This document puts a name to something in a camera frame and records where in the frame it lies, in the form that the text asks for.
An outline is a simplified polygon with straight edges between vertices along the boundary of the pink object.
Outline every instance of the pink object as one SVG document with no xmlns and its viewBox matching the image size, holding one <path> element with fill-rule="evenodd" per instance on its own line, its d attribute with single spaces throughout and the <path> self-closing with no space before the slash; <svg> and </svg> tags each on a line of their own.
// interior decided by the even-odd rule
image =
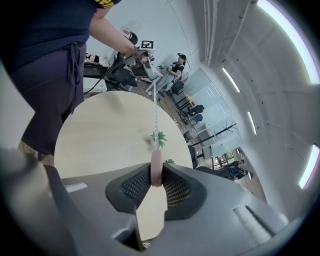
<svg viewBox="0 0 320 256">
<path fill-rule="evenodd" d="M 150 178 L 154 187 L 162 186 L 162 153 L 161 150 L 154 150 L 151 156 Z"/>
<path fill-rule="evenodd" d="M 124 29 L 122 32 L 125 33 L 126 35 L 130 34 L 130 32 L 128 30 L 126 30 L 126 29 Z"/>
<path fill-rule="evenodd" d="M 94 62 L 95 61 L 95 57 L 96 57 L 95 54 L 91 54 L 89 61 L 90 62 Z"/>
</svg>

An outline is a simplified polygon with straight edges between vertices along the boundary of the window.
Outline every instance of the window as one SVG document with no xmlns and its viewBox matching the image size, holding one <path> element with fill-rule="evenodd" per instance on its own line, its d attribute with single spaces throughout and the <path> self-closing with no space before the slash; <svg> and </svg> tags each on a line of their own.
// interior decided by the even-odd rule
<svg viewBox="0 0 320 256">
<path fill-rule="evenodd" d="M 231 164 L 234 161 L 235 157 L 232 151 L 224 153 L 222 155 L 218 155 L 214 158 L 214 169 L 216 170 L 218 168 L 224 167 L 226 165 Z"/>
</svg>

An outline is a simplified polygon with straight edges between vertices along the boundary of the curved ceiling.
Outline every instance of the curved ceiling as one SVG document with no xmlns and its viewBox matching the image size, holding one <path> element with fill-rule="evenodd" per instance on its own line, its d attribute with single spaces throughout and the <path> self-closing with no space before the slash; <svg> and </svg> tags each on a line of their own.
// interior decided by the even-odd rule
<svg viewBox="0 0 320 256">
<path fill-rule="evenodd" d="M 256 2 L 226 0 L 209 5 L 217 10 L 208 12 L 217 15 L 211 28 L 214 41 L 208 39 L 210 33 L 207 37 L 212 54 L 207 52 L 208 67 L 203 69 L 215 77 L 235 120 L 243 123 L 241 148 L 259 175 L 268 203 L 293 219 L 305 211 L 318 188 L 314 179 L 301 190 L 299 180 L 312 145 L 320 144 L 320 86 L 310 83 L 293 42 Z"/>
</svg>

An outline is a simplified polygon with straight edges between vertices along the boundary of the drawstring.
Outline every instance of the drawstring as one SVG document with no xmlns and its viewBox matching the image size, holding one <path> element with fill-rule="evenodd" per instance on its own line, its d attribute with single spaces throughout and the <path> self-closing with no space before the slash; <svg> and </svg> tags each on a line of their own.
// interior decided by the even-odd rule
<svg viewBox="0 0 320 256">
<path fill-rule="evenodd" d="M 74 87 L 74 100 L 72 105 L 71 114 L 74 113 L 75 105 L 77 103 L 77 88 L 81 82 L 80 72 L 80 49 L 76 42 L 72 42 L 69 48 L 67 80 L 68 83 Z"/>
</svg>

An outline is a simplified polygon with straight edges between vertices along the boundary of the round wooden table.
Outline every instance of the round wooden table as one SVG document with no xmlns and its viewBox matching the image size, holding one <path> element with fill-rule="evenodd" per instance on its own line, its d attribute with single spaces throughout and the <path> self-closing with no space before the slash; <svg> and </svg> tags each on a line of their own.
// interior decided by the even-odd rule
<svg viewBox="0 0 320 256">
<path fill-rule="evenodd" d="M 188 146 L 176 123 L 158 106 L 158 128 L 168 142 L 163 161 L 192 168 Z M 153 147 L 153 102 L 138 94 L 110 91 L 85 100 L 70 115 L 59 133 L 54 166 L 60 177 L 71 178 L 110 172 L 149 163 Z M 142 240 L 156 237 L 164 227 L 167 210 L 163 187 L 151 187 L 136 212 Z"/>
</svg>

